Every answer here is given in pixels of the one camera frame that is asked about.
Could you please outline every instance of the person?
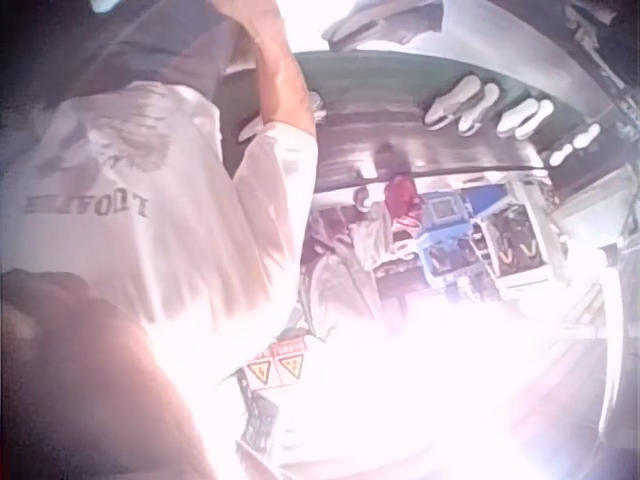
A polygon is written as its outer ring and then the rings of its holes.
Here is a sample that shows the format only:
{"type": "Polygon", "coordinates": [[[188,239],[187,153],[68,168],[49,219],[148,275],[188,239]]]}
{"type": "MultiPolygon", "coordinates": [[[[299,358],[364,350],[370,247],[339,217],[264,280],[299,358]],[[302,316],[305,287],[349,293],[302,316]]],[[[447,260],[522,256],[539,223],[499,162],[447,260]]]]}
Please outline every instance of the person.
{"type": "Polygon", "coordinates": [[[87,42],[110,40],[74,44],[88,67],[3,172],[3,474],[230,478],[206,412],[295,301],[317,163],[305,80],[275,0],[124,0],[95,25],[87,42]],[[209,99],[238,24],[265,127],[231,178],[209,99]]]}

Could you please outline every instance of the white shirt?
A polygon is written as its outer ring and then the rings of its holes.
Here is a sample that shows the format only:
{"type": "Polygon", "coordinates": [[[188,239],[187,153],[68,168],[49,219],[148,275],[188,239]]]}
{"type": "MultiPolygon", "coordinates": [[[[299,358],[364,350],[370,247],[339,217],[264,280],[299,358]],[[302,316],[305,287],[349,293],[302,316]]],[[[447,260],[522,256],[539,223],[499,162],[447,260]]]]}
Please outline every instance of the white shirt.
{"type": "Polygon", "coordinates": [[[2,180],[2,270],[78,274],[147,327],[178,383],[232,373],[293,306],[317,144],[269,124],[231,179],[220,140],[186,87],[64,102],[2,180]]]}

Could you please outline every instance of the sleeve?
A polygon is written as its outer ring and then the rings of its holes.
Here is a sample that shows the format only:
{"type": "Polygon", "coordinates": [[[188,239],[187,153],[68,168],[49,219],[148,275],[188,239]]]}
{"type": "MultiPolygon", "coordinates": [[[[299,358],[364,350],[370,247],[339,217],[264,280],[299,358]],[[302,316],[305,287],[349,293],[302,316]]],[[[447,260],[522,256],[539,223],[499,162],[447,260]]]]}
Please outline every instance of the sleeve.
{"type": "Polygon", "coordinates": [[[315,138],[290,125],[270,123],[251,142],[234,177],[272,285],[297,285],[317,162],[315,138]]]}

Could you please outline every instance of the pilot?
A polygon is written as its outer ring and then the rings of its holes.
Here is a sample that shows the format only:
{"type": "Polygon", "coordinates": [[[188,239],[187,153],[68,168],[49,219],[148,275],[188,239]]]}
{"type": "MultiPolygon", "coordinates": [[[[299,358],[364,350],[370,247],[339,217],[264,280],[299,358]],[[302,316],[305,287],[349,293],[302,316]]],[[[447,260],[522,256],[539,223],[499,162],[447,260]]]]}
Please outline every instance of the pilot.
{"type": "Polygon", "coordinates": [[[96,24],[108,48],[2,178],[3,478],[242,478],[208,414],[294,304],[308,90],[275,0],[124,0],[96,24]],[[237,24],[265,127],[232,179],[209,99],[237,24]]]}

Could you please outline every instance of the warning triangle sticker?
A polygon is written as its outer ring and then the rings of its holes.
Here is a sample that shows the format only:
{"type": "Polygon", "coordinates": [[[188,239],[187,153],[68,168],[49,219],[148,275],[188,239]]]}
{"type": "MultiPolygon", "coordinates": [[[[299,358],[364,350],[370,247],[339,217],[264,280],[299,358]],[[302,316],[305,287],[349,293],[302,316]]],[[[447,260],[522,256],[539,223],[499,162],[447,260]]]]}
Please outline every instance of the warning triangle sticker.
{"type": "Polygon", "coordinates": [[[287,372],[300,380],[300,374],[302,373],[302,362],[304,360],[303,354],[293,355],[292,357],[279,358],[278,361],[287,372]]]}
{"type": "Polygon", "coordinates": [[[253,373],[258,380],[264,385],[269,382],[269,371],[271,370],[271,360],[264,362],[250,363],[247,368],[253,373]]]}

